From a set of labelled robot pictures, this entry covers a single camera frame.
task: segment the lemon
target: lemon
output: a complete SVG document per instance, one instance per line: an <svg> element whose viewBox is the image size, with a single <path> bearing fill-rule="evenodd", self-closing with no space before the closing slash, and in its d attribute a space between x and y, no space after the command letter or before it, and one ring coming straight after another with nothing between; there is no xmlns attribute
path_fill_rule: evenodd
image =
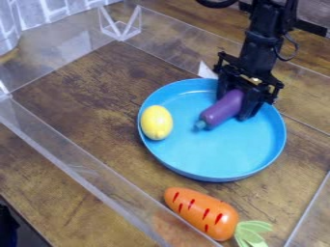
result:
<svg viewBox="0 0 330 247"><path fill-rule="evenodd" d="M150 106L140 116L140 128L152 140L163 140L172 130L172 118L162 105Z"/></svg>

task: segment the blue plate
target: blue plate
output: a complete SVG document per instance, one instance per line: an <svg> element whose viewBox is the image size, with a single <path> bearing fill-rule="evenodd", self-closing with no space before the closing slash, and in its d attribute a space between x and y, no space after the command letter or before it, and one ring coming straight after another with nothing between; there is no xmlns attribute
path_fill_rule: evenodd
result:
<svg viewBox="0 0 330 247"><path fill-rule="evenodd" d="M138 115L142 141L167 168L214 182L261 172L277 159L286 141L282 117L269 104L244 122L230 119L212 130L194 131L200 112L215 102L216 83L214 79L188 79L166 85L148 96ZM168 110L174 120L162 141L148 139L139 125L143 111L155 104Z"/></svg>

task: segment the carrot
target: carrot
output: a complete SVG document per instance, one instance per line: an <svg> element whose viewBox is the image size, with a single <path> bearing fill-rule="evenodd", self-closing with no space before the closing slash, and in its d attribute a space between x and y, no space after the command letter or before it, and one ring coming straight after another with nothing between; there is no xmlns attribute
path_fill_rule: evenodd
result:
<svg viewBox="0 0 330 247"><path fill-rule="evenodd" d="M236 210L223 201L187 188L171 187L164 192L171 210L216 241L232 236L239 246L267 246L258 233L269 232L271 224L262 221L238 222Z"/></svg>

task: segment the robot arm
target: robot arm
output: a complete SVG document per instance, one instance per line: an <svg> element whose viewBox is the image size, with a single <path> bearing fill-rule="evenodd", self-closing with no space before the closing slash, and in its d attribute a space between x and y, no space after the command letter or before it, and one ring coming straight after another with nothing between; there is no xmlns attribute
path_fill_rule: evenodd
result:
<svg viewBox="0 0 330 247"><path fill-rule="evenodd" d="M198 0L210 8L224 8L236 1L210 2ZM251 118L265 102L275 103L283 83L273 76L277 59L289 61L297 54L298 44L289 36L297 21L298 0L287 0L285 5L271 0L253 0L250 27L238 57L219 52L214 71L219 75L218 99L231 90L243 92L242 105L236 117L240 121ZM289 58L279 54L283 39L294 43L295 52Z"/></svg>

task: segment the orange carrot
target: orange carrot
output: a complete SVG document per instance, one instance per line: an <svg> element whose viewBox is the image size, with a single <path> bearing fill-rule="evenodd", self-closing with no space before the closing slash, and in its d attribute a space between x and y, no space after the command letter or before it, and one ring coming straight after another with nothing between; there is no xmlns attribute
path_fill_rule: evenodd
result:
<svg viewBox="0 0 330 247"><path fill-rule="evenodd" d="M171 187L164 201L174 212L218 241L234 236L238 212L224 202L187 188Z"/></svg>

